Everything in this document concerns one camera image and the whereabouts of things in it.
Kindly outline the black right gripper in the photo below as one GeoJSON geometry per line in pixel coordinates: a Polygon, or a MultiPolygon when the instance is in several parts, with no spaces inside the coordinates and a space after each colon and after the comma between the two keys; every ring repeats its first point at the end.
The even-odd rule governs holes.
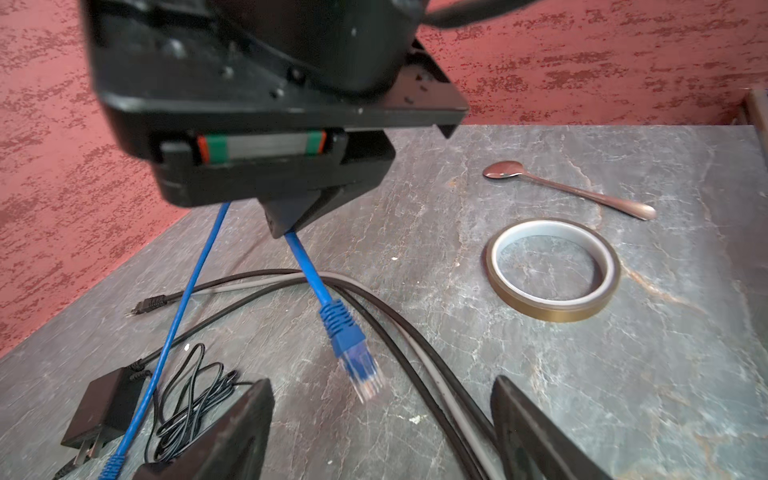
{"type": "Polygon", "coordinates": [[[119,148],[179,207],[262,205],[273,238],[373,190],[390,128],[450,136],[468,105],[418,42],[422,1],[84,1],[119,148]]]}

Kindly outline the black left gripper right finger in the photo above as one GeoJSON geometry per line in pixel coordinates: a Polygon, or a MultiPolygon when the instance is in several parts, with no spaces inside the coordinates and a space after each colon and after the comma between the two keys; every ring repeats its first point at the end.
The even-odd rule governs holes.
{"type": "Polygon", "coordinates": [[[506,376],[494,381],[491,412],[508,479],[609,477],[506,376]]]}

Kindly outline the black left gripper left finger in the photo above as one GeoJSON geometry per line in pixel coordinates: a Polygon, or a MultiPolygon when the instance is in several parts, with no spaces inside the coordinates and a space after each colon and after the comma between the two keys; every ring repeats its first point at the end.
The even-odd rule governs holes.
{"type": "Polygon", "coordinates": [[[258,479],[265,460],[274,396],[257,381],[211,428],[171,463],[145,463],[136,479],[258,479]]]}

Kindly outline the black power adapter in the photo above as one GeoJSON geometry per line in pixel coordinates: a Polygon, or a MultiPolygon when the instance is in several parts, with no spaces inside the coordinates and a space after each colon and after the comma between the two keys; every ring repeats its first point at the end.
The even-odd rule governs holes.
{"type": "Polygon", "coordinates": [[[77,455],[61,467],[53,480],[65,478],[97,458],[105,444],[127,431],[149,371],[116,369],[91,381],[61,440],[77,455]]]}

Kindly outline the brown tape roll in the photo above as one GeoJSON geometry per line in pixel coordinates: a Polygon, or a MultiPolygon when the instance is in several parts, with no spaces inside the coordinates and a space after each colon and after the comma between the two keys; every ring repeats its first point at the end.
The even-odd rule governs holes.
{"type": "Polygon", "coordinates": [[[610,243],[579,223],[555,218],[518,221],[484,245],[487,313],[575,323],[600,313],[618,290],[622,267],[610,243]]]}

